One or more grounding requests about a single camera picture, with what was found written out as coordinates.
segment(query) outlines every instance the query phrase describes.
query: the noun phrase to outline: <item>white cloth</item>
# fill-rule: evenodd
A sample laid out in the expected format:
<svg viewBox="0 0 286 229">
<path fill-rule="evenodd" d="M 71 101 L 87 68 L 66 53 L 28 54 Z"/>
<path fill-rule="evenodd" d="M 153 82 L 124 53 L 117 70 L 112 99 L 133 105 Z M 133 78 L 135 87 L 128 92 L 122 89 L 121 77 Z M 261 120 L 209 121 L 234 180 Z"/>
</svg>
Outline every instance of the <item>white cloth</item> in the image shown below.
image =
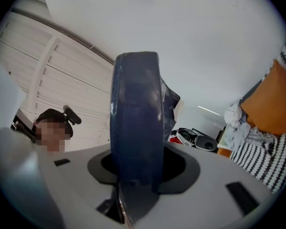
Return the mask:
<svg viewBox="0 0 286 229">
<path fill-rule="evenodd" d="M 228 145 L 227 149 L 237 152 L 248 137 L 250 129 L 251 126 L 247 122 L 241 124 L 237 129 L 228 125 L 225 133 L 225 143 Z"/>
<path fill-rule="evenodd" d="M 242 117 L 242 110 L 239 107 L 238 102 L 229 107 L 224 114 L 225 122 L 234 129 L 240 126 L 239 120 L 241 117 Z"/>
<path fill-rule="evenodd" d="M 266 151 L 273 156 L 276 153 L 277 136 L 267 132 L 261 132 L 257 127 L 250 130 L 247 136 L 246 143 L 250 143 L 254 146 L 262 147 L 263 144 L 273 144 L 273 149 L 271 151 Z"/>
</svg>

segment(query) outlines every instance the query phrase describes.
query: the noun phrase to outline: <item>orange pillow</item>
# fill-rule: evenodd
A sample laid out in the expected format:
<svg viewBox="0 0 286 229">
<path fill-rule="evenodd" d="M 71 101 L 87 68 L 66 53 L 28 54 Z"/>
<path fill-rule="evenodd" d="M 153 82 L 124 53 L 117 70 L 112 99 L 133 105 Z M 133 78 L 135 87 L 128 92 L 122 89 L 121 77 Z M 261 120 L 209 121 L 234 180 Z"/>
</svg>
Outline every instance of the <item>orange pillow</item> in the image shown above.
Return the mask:
<svg viewBox="0 0 286 229">
<path fill-rule="evenodd" d="M 277 60 L 241 107 L 259 130 L 276 135 L 286 133 L 286 70 Z"/>
<path fill-rule="evenodd" d="M 255 127 L 255 124 L 254 124 L 254 122 L 253 122 L 253 120 L 251 119 L 250 116 L 247 117 L 247 123 L 248 123 L 249 125 L 251 125 L 251 128 Z"/>
</svg>

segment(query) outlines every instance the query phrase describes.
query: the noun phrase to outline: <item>fluorescent light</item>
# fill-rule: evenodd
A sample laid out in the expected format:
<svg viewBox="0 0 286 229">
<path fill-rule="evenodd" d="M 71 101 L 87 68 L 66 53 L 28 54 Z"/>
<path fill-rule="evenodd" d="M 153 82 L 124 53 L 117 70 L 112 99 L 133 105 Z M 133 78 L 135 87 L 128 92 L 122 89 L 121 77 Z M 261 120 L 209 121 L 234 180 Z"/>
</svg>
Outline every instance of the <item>fluorescent light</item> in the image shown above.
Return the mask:
<svg viewBox="0 0 286 229">
<path fill-rule="evenodd" d="M 215 115 L 221 116 L 220 114 L 215 113 L 215 112 L 213 112 L 213 111 L 211 111 L 211 110 L 209 110 L 209 109 L 203 108 L 203 107 L 201 107 L 201 106 L 198 106 L 198 108 L 202 108 L 202 109 L 204 109 L 204 110 L 206 110 L 206 111 L 209 111 L 209 112 L 211 112 L 211 113 L 213 113 L 213 114 L 215 114 Z"/>
</svg>

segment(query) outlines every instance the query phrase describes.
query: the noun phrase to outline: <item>black slot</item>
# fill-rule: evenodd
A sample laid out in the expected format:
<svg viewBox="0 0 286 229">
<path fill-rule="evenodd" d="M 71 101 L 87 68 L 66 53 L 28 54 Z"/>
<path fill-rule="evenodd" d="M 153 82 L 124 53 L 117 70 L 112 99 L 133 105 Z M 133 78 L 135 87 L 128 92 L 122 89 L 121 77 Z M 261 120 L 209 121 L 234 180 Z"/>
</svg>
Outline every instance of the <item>black slot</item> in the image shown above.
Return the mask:
<svg viewBox="0 0 286 229">
<path fill-rule="evenodd" d="M 54 164 L 55 164 L 56 166 L 62 166 L 62 165 L 64 165 L 64 164 L 67 164 L 67 163 L 70 163 L 70 162 L 71 162 L 70 160 L 68 160 L 68 159 L 66 159 L 66 158 L 63 158 L 63 159 L 54 161 Z"/>
<path fill-rule="evenodd" d="M 244 216 L 249 214 L 259 205 L 254 197 L 240 182 L 227 184 L 226 187 L 241 209 Z"/>
<path fill-rule="evenodd" d="M 118 172 L 114 167 L 110 150 L 92 157 L 87 168 L 89 173 L 100 183 L 117 185 Z M 159 194 L 183 193 L 195 183 L 199 174 L 200 167 L 194 157 L 174 148 L 169 143 L 165 144 L 163 176 L 158 189 Z"/>
</svg>

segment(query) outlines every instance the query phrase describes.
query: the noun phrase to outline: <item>white ceiling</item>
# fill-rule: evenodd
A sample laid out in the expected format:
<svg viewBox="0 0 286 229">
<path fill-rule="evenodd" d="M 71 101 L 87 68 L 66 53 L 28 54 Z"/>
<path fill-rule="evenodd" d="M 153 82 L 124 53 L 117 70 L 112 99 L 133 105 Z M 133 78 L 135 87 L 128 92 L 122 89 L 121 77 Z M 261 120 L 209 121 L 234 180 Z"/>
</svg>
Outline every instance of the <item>white ceiling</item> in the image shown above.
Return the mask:
<svg viewBox="0 0 286 229">
<path fill-rule="evenodd" d="M 268 0 L 46 0 L 53 20 L 113 59 L 156 51 L 185 106 L 223 115 L 269 69 L 286 26 Z"/>
</svg>

